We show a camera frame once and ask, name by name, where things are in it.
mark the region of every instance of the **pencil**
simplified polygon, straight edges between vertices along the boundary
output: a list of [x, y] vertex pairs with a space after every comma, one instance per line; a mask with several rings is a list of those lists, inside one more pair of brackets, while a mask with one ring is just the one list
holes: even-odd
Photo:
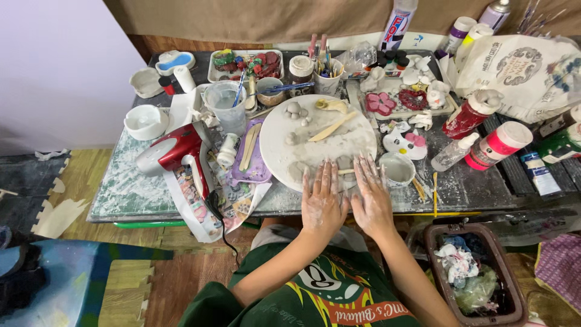
[[434, 173], [434, 217], [437, 217], [437, 172]]

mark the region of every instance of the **hello kitty mask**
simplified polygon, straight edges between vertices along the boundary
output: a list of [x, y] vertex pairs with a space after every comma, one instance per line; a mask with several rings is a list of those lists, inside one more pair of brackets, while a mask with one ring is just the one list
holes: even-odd
[[424, 159], [428, 154], [426, 139], [418, 134], [417, 129], [403, 137], [402, 134], [407, 129], [405, 129], [405, 126], [398, 125], [390, 134], [383, 137], [383, 147], [388, 152], [399, 152], [412, 160]]

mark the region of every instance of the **pink paint bottle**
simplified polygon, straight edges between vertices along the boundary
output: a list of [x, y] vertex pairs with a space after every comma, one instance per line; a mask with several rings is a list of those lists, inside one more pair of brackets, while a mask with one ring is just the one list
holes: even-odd
[[506, 122], [474, 144], [464, 160], [474, 169], [486, 170], [532, 141], [533, 133], [525, 125]]
[[442, 125], [442, 131], [453, 140], [460, 140], [500, 108], [504, 95], [496, 90], [478, 90]]

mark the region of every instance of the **clay-covered hand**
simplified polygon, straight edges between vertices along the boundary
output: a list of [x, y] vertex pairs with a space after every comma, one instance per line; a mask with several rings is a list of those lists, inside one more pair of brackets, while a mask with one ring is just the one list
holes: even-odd
[[303, 174], [303, 230], [301, 233], [314, 236], [326, 246], [331, 237], [341, 228], [349, 211], [349, 199], [339, 198], [338, 168], [328, 158], [323, 161], [313, 183], [309, 186], [309, 171]]
[[357, 185], [363, 197], [363, 203], [357, 194], [351, 198], [353, 216], [359, 227], [377, 240], [377, 237], [394, 230], [392, 202], [386, 187], [385, 168], [382, 166], [381, 172], [378, 173], [371, 155], [355, 156], [353, 165]]

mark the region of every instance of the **white wall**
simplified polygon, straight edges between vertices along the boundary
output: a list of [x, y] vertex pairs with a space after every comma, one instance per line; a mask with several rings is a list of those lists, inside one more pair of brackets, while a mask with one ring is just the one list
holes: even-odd
[[4, 1], [0, 155], [113, 147], [146, 64], [101, 0]]

